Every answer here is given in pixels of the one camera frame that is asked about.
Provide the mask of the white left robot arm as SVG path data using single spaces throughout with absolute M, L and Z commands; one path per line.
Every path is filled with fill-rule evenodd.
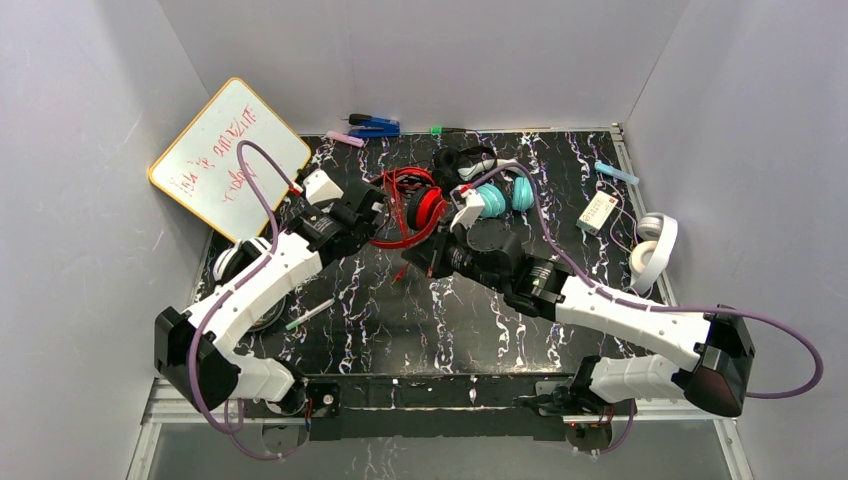
M 200 302 L 157 316 L 156 370 L 202 413 L 229 400 L 286 401 L 298 375 L 282 361 L 237 354 L 238 342 L 300 284 L 358 253 L 385 204 L 385 193 L 362 180 L 337 199 L 297 200 L 269 250 Z

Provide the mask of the red headphones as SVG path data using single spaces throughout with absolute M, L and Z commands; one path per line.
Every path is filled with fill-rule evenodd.
M 389 219 L 400 231 L 397 240 L 375 238 L 371 245 L 381 250 L 405 250 L 416 246 L 434 232 L 446 211 L 442 189 L 430 171 L 404 166 L 387 170 L 369 180 L 388 194 Z

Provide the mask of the black and white headphones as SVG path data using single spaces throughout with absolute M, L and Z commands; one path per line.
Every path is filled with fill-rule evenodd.
M 233 246 L 223 250 L 214 261 L 211 273 L 215 290 L 236 281 L 243 280 L 251 272 L 255 263 L 270 252 L 271 242 L 263 237 L 239 240 Z M 258 333 L 274 325 L 285 313 L 288 297 L 281 297 L 268 311 L 254 321 L 249 333 Z

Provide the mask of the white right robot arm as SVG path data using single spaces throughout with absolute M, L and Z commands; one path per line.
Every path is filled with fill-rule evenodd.
M 459 236 L 438 231 L 404 260 L 439 279 L 458 274 L 499 294 L 516 312 L 596 330 L 647 355 L 590 356 L 570 387 L 573 399 L 611 405 L 630 399 L 684 399 L 722 417 L 741 415 L 755 348 L 734 310 L 671 312 L 619 290 L 589 286 L 563 262 L 524 250 L 517 236 L 485 220 Z

